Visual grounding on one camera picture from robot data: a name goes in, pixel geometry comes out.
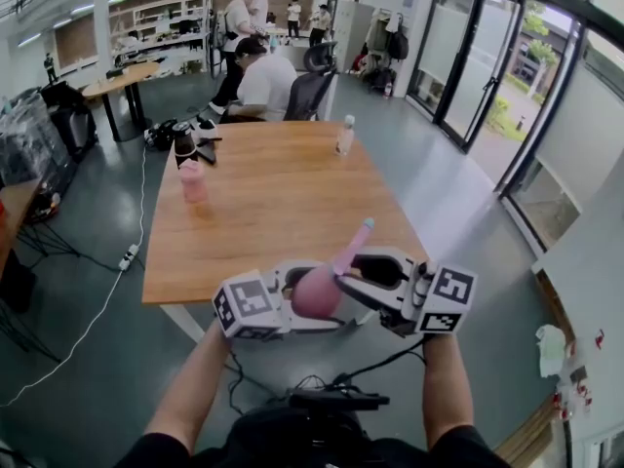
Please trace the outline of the red and white wall clips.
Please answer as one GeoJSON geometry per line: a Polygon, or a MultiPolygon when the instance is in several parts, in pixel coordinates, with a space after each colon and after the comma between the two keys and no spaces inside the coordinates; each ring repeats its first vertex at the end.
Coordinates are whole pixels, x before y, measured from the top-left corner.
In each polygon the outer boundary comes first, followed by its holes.
{"type": "Polygon", "coordinates": [[[553,405],[557,418],[569,422],[575,416],[588,416],[593,404],[587,362],[602,350],[605,339],[603,330],[599,330],[594,341],[586,347],[582,340],[576,339],[565,347],[565,355],[553,396],[553,405]]]}

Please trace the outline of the black bag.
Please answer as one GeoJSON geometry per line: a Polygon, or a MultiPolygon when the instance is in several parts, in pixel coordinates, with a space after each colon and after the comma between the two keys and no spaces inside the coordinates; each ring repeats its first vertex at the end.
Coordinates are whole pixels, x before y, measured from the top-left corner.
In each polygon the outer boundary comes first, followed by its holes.
{"type": "Polygon", "coordinates": [[[143,132],[143,139],[148,148],[158,151],[169,151],[174,139],[174,126],[177,119],[170,119],[163,123],[155,123],[143,132]]]}

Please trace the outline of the white table leg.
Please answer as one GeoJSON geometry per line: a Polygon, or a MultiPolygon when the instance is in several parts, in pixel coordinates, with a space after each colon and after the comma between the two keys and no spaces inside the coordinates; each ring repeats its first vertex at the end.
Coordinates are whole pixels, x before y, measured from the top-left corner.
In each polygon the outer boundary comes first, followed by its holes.
{"type": "Polygon", "coordinates": [[[364,326],[375,315],[376,315],[376,312],[374,310],[369,309],[365,312],[349,316],[345,320],[345,325],[348,327],[358,328],[358,327],[364,326]]]}
{"type": "Polygon", "coordinates": [[[183,304],[161,304],[160,308],[195,343],[201,341],[205,331],[183,304]]]}

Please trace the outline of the black mesh office chair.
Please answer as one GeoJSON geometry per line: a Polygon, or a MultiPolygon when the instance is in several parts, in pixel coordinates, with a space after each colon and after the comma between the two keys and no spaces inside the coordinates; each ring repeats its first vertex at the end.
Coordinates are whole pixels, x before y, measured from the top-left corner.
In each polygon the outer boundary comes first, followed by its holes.
{"type": "Polygon", "coordinates": [[[294,80],[284,121],[312,121],[337,72],[335,41],[309,47],[301,57],[300,73],[294,80]]]}

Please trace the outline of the pink teal spray nozzle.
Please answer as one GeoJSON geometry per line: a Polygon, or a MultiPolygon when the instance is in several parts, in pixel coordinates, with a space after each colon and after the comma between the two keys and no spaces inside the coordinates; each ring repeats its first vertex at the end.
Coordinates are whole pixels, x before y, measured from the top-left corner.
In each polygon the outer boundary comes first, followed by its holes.
{"type": "Polygon", "coordinates": [[[334,275],[341,276],[349,270],[356,254],[366,244],[373,229],[374,219],[372,217],[366,218],[351,239],[350,243],[331,261],[331,267],[334,275]]]}

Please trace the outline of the white wall shelving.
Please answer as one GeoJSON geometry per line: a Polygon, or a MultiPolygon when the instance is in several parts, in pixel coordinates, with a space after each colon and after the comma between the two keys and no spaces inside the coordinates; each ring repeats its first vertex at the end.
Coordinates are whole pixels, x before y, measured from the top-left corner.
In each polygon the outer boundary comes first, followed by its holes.
{"type": "Polygon", "coordinates": [[[129,0],[109,14],[111,56],[117,67],[160,65],[159,77],[209,69],[213,0],[129,0]]]}

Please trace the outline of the dark brown lidded bottle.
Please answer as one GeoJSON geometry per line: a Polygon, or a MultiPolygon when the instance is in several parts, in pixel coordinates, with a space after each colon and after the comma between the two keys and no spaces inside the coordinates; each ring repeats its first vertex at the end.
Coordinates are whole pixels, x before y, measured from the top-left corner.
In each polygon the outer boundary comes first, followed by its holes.
{"type": "Polygon", "coordinates": [[[192,136],[192,129],[188,122],[176,123],[173,128],[173,148],[178,168],[186,161],[198,161],[196,144],[192,136]]]}

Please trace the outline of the round wooden table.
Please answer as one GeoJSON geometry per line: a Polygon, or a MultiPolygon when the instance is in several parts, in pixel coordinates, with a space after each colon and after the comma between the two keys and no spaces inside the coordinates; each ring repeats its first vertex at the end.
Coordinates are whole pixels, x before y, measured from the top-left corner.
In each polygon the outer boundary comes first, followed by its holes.
{"type": "Polygon", "coordinates": [[[150,120],[145,117],[138,84],[148,77],[155,75],[159,68],[160,64],[154,61],[133,64],[121,71],[117,71],[117,73],[109,79],[97,80],[82,91],[82,95],[85,99],[101,99],[115,142],[129,141],[142,135],[148,128],[150,120]],[[116,122],[110,100],[110,95],[112,93],[121,90],[124,91],[128,102],[132,126],[129,131],[126,130],[124,133],[122,133],[120,126],[116,122]]]}

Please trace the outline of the white locker cabinet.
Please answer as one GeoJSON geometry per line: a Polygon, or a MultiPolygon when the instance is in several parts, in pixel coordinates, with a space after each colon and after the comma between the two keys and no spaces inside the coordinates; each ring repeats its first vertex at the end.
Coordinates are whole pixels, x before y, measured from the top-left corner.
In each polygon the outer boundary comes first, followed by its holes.
{"type": "Polygon", "coordinates": [[[371,25],[374,7],[353,0],[337,0],[333,20],[334,54],[339,72],[351,69],[360,54],[371,25]]]}

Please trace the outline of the pink spray bottle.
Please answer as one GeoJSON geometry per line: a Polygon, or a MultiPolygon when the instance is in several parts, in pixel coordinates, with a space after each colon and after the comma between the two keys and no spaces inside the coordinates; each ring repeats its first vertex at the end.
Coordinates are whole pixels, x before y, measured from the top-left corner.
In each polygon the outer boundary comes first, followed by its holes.
{"type": "Polygon", "coordinates": [[[300,317],[329,318],[341,300],[332,267],[321,264],[307,272],[292,292],[292,309],[300,317]]]}

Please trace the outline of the person's right forearm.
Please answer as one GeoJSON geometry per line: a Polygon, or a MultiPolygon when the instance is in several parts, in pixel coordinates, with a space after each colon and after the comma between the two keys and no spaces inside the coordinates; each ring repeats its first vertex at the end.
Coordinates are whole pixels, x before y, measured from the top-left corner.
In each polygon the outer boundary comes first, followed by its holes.
{"type": "Polygon", "coordinates": [[[426,362],[422,409],[427,447],[450,430],[474,425],[469,379],[456,337],[438,334],[423,345],[426,362]]]}

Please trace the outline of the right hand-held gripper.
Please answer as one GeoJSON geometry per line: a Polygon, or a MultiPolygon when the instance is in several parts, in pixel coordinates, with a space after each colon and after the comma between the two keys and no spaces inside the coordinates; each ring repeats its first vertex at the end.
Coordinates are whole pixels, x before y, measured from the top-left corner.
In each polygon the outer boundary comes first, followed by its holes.
{"type": "Polygon", "coordinates": [[[334,279],[344,293],[380,311],[381,325],[399,336],[457,332],[478,285],[478,275],[470,270],[414,262],[396,247],[376,246],[362,248],[350,275],[334,279]]]}

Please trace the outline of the stack of wooden planks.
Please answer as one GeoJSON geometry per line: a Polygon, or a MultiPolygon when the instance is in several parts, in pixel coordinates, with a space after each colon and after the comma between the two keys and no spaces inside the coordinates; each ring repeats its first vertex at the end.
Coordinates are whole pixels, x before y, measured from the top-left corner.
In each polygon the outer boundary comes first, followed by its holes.
{"type": "Polygon", "coordinates": [[[552,399],[546,399],[510,437],[495,449],[495,453],[512,468],[528,468],[553,440],[551,424],[555,412],[552,399]]]}

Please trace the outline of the wooden side desk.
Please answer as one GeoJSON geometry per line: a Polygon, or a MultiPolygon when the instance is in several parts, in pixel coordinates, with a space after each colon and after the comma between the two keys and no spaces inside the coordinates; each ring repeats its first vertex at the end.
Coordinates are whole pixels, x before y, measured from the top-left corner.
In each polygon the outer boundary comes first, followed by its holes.
{"type": "Polygon", "coordinates": [[[0,190],[0,274],[39,187],[33,179],[0,190]]]}

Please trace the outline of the black framed glass door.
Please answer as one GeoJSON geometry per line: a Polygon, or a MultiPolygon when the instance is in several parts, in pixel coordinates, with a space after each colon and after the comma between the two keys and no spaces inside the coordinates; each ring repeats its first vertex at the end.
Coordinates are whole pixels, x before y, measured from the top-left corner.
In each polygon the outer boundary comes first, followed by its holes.
{"type": "Polygon", "coordinates": [[[463,153],[472,148],[493,107],[523,11],[522,0],[475,2],[440,118],[440,127],[463,153]]]}

